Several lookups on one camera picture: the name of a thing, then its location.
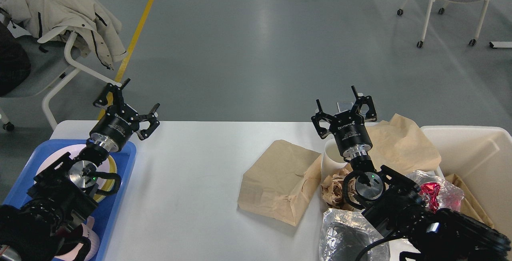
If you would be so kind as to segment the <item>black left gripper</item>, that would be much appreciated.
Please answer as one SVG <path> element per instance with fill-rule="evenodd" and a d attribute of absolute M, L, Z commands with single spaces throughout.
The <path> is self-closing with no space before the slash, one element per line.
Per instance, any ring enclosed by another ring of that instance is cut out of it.
<path fill-rule="evenodd" d="M 108 152 L 118 152 L 135 131 L 139 139 L 144 140 L 148 139 L 159 126 L 157 110 L 160 103 L 156 103 L 146 115 L 138 115 L 131 106 L 126 106 L 122 90 L 129 82 L 130 78 L 126 79 L 121 86 L 106 84 L 93 101 L 93 106 L 105 110 L 106 113 L 90 131 L 88 144 L 98 145 Z M 142 122 L 149 122 L 148 128 L 139 129 L 137 123 Z"/>

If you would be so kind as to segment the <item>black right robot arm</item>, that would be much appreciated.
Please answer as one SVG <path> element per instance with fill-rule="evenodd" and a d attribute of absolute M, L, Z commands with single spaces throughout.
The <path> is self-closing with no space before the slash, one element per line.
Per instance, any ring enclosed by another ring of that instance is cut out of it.
<path fill-rule="evenodd" d="M 355 102 L 351 109 L 329 115 L 316 100 L 318 111 L 311 121 L 320 138 L 334 136 L 338 152 L 352 171 L 344 178 L 343 198 L 382 238 L 357 254 L 360 261 L 375 247 L 397 239 L 408 239 L 417 252 L 402 251 L 401 261 L 505 261 L 511 240 L 485 223 L 449 208 L 426 208 L 421 188 L 410 178 L 382 165 L 377 171 L 369 156 L 373 144 L 365 127 L 376 121 L 371 96 L 351 87 Z"/>

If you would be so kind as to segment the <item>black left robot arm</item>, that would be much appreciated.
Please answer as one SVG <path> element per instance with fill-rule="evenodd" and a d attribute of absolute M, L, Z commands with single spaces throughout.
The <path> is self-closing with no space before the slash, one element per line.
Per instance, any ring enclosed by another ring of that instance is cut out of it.
<path fill-rule="evenodd" d="M 51 261 L 65 246 L 78 246 L 74 259 L 86 260 L 92 241 L 73 231 L 98 207 L 94 196 L 117 194 L 122 182 L 119 174 L 99 171 L 99 166 L 134 133 L 147 139 L 160 124 L 159 103 L 140 115 L 124 101 L 128 83 L 108 83 L 95 99 L 93 105 L 105 114 L 77 156 L 66 152 L 37 174 L 27 192 L 30 200 L 20 208 L 1 206 L 2 261 Z"/>

